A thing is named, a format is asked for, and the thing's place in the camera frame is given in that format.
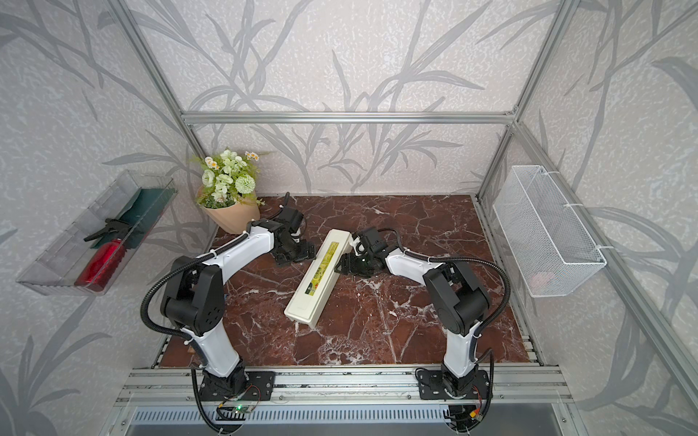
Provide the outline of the cream dispenser lid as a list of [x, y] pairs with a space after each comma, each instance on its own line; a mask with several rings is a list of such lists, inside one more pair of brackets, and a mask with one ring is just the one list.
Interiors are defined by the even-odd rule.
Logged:
[[350, 250], [352, 234], [333, 229], [325, 238], [292, 299], [284, 310], [290, 320], [316, 327], [339, 278], [337, 267]]

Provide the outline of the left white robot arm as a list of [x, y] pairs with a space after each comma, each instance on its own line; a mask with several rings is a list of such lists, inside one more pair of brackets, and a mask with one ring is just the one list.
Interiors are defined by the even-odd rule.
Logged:
[[143, 324], [192, 345], [203, 365], [205, 387], [223, 398], [239, 397], [250, 385], [245, 364], [225, 331], [225, 284], [249, 263], [271, 254], [280, 266], [316, 256], [302, 237], [304, 215], [288, 204], [276, 214], [249, 222], [240, 236], [196, 257], [173, 261], [170, 272], [145, 294]]

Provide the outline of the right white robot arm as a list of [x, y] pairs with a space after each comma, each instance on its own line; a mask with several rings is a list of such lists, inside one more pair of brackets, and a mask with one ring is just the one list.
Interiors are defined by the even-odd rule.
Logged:
[[[503, 268], [484, 259], [465, 256], [428, 256], [408, 250], [396, 230], [395, 243], [382, 236], [387, 230], [375, 227], [353, 234], [352, 249], [341, 256], [338, 274], [371, 278], [388, 272], [423, 285], [439, 321], [447, 330], [446, 352], [441, 366], [441, 388], [454, 399], [474, 391], [480, 372], [476, 357], [478, 340], [486, 327], [505, 310], [511, 298], [511, 281]], [[483, 265], [500, 277], [504, 296], [492, 309], [489, 291], [471, 266]]]

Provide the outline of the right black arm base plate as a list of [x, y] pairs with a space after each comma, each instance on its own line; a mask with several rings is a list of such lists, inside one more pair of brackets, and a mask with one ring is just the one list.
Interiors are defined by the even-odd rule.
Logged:
[[442, 366], [439, 370], [418, 367], [414, 376], [421, 400], [489, 400], [492, 397], [489, 374], [478, 365], [463, 377], [456, 377]]

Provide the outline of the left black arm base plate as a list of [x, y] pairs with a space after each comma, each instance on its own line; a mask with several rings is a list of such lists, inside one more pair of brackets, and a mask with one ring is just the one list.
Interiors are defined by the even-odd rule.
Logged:
[[276, 373], [267, 371], [237, 372], [227, 378], [203, 372], [203, 376], [198, 392], [202, 401], [270, 401], [276, 380]]

